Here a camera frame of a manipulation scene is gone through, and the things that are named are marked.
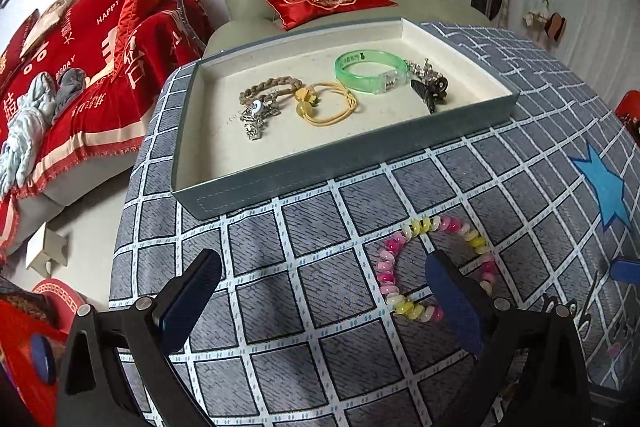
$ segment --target tablecloth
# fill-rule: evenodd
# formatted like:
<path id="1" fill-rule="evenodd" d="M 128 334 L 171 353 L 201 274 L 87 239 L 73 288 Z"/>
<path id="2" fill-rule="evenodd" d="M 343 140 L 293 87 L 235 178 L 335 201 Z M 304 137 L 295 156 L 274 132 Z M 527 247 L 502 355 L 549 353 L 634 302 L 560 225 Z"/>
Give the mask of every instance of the tablecloth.
<path id="1" fill-rule="evenodd" d="M 616 256 L 638 258 L 640 150 L 593 91 L 532 42 L 493 28 L 424 27 L 522 90 L 510 121 L 207 222 L 170 194 L 193 65 L 164 86 L 130 179 L 110 305 L 154 295 L 201 248 L 220 252 L 223 280 L 170 357 L 217 425 L 437 419 L 475 360 L 446 320 L 391 314 L 372 269 L 385 238 L 434 214 L 464 218 L 488 238 L 500 270 L 494 296 L 537 310 L 545 293 L 575 299 L 578 314 L 591 316 L 580 328 L 591 380 L 623 386 L 640 346 L 640 303 L 608 269 Z M 621 186 L 614 203 L 601 204 Z M 397 262 L 413 300 L 433 301 L 424 277 L 433 248 L 478 277 L 479 258 L 462 238 L 423 235 Z M 131 355 L 121 358 L 146 417 L 160 425 Z M 501 415 L 497 401 L 486 425 Z"/>

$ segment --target colorful beaded bracelet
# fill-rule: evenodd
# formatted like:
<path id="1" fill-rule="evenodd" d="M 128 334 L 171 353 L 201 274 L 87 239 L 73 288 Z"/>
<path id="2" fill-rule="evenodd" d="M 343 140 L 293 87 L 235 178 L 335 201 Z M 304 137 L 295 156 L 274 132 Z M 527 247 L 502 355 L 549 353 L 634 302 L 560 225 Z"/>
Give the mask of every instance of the colorful beaded bracelet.
<path id="1" fill-rule="evenodd" d="M 495 265 L 491 247 L 487 245 L 485 238 L 480 235 L 478 230 L 474 229 L 469 223 L 449 216 L 425 217 L 420 221 L 413 221 L 411 225 L 405 223 L 402 226 L 401 232 L 394 232 L 391 238 L 385 240 L 385 248 L 381 248 L 378 252 L 381 260 L 376 263 L 375 268 L 378 272 L 376 279 L 380 284 L 380 293 L 385 296 L 386 303 L 391 306 L 397 314 L 404 315 L 412 321 L 418 320 L 424 323 L 429 321 L 439 322 L 444 317 L 444 312 L 438 305 L 425 307 L 422 304 L 416 304 L 407 300 L 407 298 L 400 293 L 398 286 L 396 286 L 396 276 L 394 274 L 396 258 L 404 248 L 404 245 L 412 238 L 417 237 L 421 233 L 436 231 L 455 233 L 474 248 L 481 259 L 482 275 L 479 284 L 488 295 L 491 295 L 493 292 L 493 285 L 498 273 L 498 268 Z"/>

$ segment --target green bracelet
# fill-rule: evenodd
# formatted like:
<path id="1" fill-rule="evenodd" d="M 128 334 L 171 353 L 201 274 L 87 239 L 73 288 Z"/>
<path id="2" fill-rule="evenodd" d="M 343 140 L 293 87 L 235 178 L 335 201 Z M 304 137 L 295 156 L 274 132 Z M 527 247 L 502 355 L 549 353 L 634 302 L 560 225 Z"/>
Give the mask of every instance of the green bracelet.
<path id="1" fill-rule="evenodd" d="M 393 70 L 375 76 L 359 76 L 346 71 L 349 66 L 360 62 L 385 64 Z M 404 86 L 409 80 L 409 70 L 405 61 L 397 55 L 378 50 L 356 50 L 335 59 L 335 78 L 349 89 L 379 94 Z"/>

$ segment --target towel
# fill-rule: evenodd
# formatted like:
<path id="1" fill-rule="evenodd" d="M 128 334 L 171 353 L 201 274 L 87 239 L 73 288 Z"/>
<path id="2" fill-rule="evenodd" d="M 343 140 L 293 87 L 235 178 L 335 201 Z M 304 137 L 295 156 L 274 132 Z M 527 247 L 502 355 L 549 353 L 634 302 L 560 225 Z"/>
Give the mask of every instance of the towel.
<path id="1" fill-rule="evenodd" d="M 17 105 L 18 111 L 8 122 L 9 136 L 0 150 L 0 198 L 14 185 L 22 187 L 33 171 L 42 138 L 56 110 L 51 75 L 38 74 L 29 90 L 18 97 Z"/>
<path id="2" fill-rule="evenodd" d="M 56 92 L 56 111 L 51 124 L 55 124 L 62 112 L 73 102 L 84 89 L 86 73 L 79 68 L 65 71 L 60 79 L 60 87 Z"/>

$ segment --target floor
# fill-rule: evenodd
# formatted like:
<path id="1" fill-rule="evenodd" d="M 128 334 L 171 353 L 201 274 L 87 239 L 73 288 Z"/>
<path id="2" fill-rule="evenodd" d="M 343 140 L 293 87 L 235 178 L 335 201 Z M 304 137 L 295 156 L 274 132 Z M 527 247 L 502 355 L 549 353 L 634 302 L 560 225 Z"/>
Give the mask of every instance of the floor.
<path id="1" fill-rule="evenodd" d="M 104 182 L 68 206 L 49 224 L 66 236 L 67 266 L 54 263 L 51 276 L 84 295 L 97 309 L 109 303 L 111 264 L 120 214 L 124 206 L 130 170 Z M 3 275 L 24 289 L 32 289 L 42 277 L 26 269 L 26 243 L 9 256 Z"/>

